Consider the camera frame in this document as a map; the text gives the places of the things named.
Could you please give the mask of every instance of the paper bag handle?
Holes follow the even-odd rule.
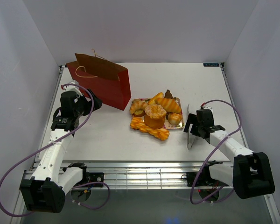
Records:
[[[77,74],[77,71],[79,68],[84,68],[84,71],[86,72],[86,68],[84,66],[79,66],[76,68],[76,71],[75,71],[76,76],[81,77],[81,78],[96,78],[97,77],[97,76],[80,76]]]
[[[97,57],[107,61],[107,59],[105,59],[105,58],[101,57],[100,55],[98,55],[97,53],[95,53],[95,49],[92,49],[92,51],[93,51],[93,54],[94,54],[95,57],[97,56]]]

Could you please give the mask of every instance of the bread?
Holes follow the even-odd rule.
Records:
[[[168,115],[168,121],[172,125],[178,125],[179,122],[182,120],[182,114],[181,113],[170,113]]]
[[[142,99],[134,99],[133,102],[132,102],[132,104],[135,103],[135,102],[137,102],[137,101],[142,101]]]
[[[150,133],[151,135],[153,135],[154,137],[156,137],[157,139],[161,139],[162,141],[168,139],[170,133],[167,129],[165,128],[151,128],[149,126],[147,126],[142,118],[137,118],[137,117],[133,117],[130,127],[133,129],[139,129],[141,132],[143,133]]]
[[[144,110],[137,110],[135,113],[133,113],[133,116],[135,117],[143,117],[145,115]]]
[[[147,103],[145,101],[137,100],[130,107],[130,114],[135,113],[137,110],[144,110],[147,107]]]
[[[167,98],[167,99],[173,99],[173,96],[172,96],[172,94],[171,94],[170,90],[167,90],[167,91],[165,92],[165,96],[164,96],[164,98]]]
[[[157,99],[155,99],[155,102],[157,104],[162,105],[162,107],[168,113],[181,113],[182,112],[181,107],[177,104],[177,102],[174,99],[157,98]]]
[[[145,108],[144,123],[152,128],[164,126],[166,111],[161,105],[148,105]]]
[[[164,98],[164,93],[159,92],[157,95],[155,95],[153,98],[151,98],[151,99],[149,100],[148,105],[157,104],[157,103],[155,102],[155,99],[157,99],[157,98]]]

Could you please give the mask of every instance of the twisted pastry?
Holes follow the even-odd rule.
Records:
[[[165,128],[151,128],[147,126],[142,118],[133,117],[131,120],[130,127],[133,129],[139,129],[142,133],[150,133],[157,139],[161,139],[162,141],[166,140],[169,137],[169,131]]]

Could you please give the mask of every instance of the bread roll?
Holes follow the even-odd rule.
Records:
[[[170,113],[168,115],[168,121],[172,125],[178,125],[182,120],[182,114],[180,113]]]

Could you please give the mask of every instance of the wire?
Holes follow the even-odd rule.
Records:
[[[77,130],[79,130],[79,129],[88,121],[89,117],[91,116],[91,113],[93,112],[94,100],[93,100],[93,97],[92,97],[92,95],[90,94],[90,92],[89,92],[86,88],[84,88],[84,87],[82,87],[82,86],[80,86],[80,85],[77,85],[77,84],[68,83],[68,84],[62,85],[61,87],[63,88],[64,86],[68,86],[68,85],[72,85],[72,86],[79,87],[79,88],[85,90],[85,91],[90,95],[90,98],[91,98],[91,110],[90,110],[90,112],[89,112],[87,118],[85,119],[85,121],[84,121],[81,125],[79,125],[75,130],[73,130],[73,131],[71,131],[71,132],[65,134],[64,136],[60,137],[59,139],[55,140],[55,142],[61,141],[62,139],[68,137],[69,135],[71,135],[71,134],[75,133]],[[7,176],[14,168],[16,168],[17,166],[19,166],[21,163],[23,163],[24,161],[28,160],[28,159],[31,158],[32,156],[35,156],[36,154],[40,153],[41,151],[43,151],[43,150],[45,150],[45,149],[51,147],[52,145],[53,145],[53,142],[49,143],[48,145],[42,147],[41,149],[37,150],[36,152],[30,154],[29,156],[25,157],[25,158],[22,159],[21,161],[19,161],[19,162],[17,162],[16,164],[14,164],[14,165],[2,176],[2,178],[1,178],[1,180],[0,180],[0,189],[1,189],[2,183],[3,183],[3,181],[5,180],[6,176]],[[9,215],[9,216],[11,216],[11,217],[24,217],[24,216],[28,216],[28,215],[30,215],[30,214],[33,213],[33,212],[29,212],[29,213],[20,214],[20,215],[13,214],[13,213],[7,211],[7,210],[4,208],[4,206],[2,205],[1,200],[0,200],[0,209],[1,209],[5,214],[7,214],[7,215]]]
[[[107,197],[107,199],[105,200],[105,202],[102,203],[102,204],[101,204],[100,206],[98,206],[98,207],[91,207],[91,206],[89,206],[89,205],[87,205],[87,204],[80,203],[80,202],[77,201],[77,200],[74,200],[74,202],[77,203],[78,205],[81,205],[81,206],[83,206],[83,207],[85,207],[85,208],[88,208],[88,209],[90,209],[90,210],[97,210],[97,209],[102,208],[105,204],[107,204],[107,202],[108,202],[109,199],[110,199],[110,188],[109,188],[108,184],[106,184],[106,183],[104,183],[104,182],[90,182],[90,183],[85,183],[85,184],[81,184],[81,185],[75,186],[75,187],[73,187],[72,189],[85,187],[85,186],[88,186],[88,185],[90,185],[90,184],[103,184],[103,185],[105,185],[105,186],[108,188],[108,197]]]
[[[87,191],[89,191],[92,187],[93,187],[93,186],[89,187],[89,188],[87,189]]]
[[[231,132],[230,134],[228,134],[225,138],[223,138],[223,139],[219,142],[219,144],[213,149],[213,151],[211,151],[211,153],[208,155],[208,157],[206,157],[205,161],[203,162],[202,166],[200,167],[200,169],[199,169],[199,171],[198,171],[198,173],[197,173],[197,175],[196,175],[196,177],[195,177],[195,179],[194,179],[194,181],[193,181],[193,184],[192,184],[191,193],[190,193],[190,198],[189,198],[189,200],[191,201],[192,204],[200,204],[201,202],[206,201],[207,199],[209,199],[210,197],[212,197],[214,194],[216,194],[216,193],[219,192],[223,187],[226,186],[226,185],[221,186],[220,188],[218,188],[217,190],[215,190],[214,192],[212,192],[211,194],[207,195],[205,198],[203,198],[203,199],[201,199],[201,200],[199,200],[199,201],[196,201],[196,202],[193,201],[194,188],[195,188],[195,186],[196,186],[197,180],[198,180],[200,174],[202,173],[203,168],[205,167],[205,165],[207,164],[208,160],[210,159],[210,157],[219,149],[219,147],[220,147],[230,136],[232,136],[232,135],[235,134],[236,132],[240,131],[241,128],[242,128],[242,118],[241,118],[239,112],[237,111],[237,109],[236,109],[232,104],[230,104],[230,103],[228,103],[228,102],[226,102],[226,101],[224,101],[224,100],[213,99],[213,100],[210,100],[210,101],[207,101],[207,102],[203,103],[203,104],[201,105],[201,107],[203,107],[204,105],[206,105],[206,104],[208,104],[208,103],[211,103],[211,102],[222,102],[222,103],[225,103],[225,104],[231,106],[231,107],[233,108],[233,110],[236,112],[236,114],[238,115],[238,128],[237,128],[235,131],[233,131],[233,132]],[[218,202],[224,201],[224,200],[227,199],[233,192],[234,192],[234,189],[232,189],[232,191],[231,191],[226,197],[224,197],[224,198],[222,198],[222,199],[220,199],[220,200],[217,200],[217,201],[215,201],[215,202],[213,202],[213,203],[218,203]],[[180,198],[180,199],[188,200],[187,198],[183,198],[183,197],[179,197],[179,196],[177,196],[177,197]]]
[[[208,189],[207,191],[212,191],[212,190],[215,190],[218,188],[218,185],[219,185],[219,181],[216,181],[216,183],[212,186],[211,189]]]

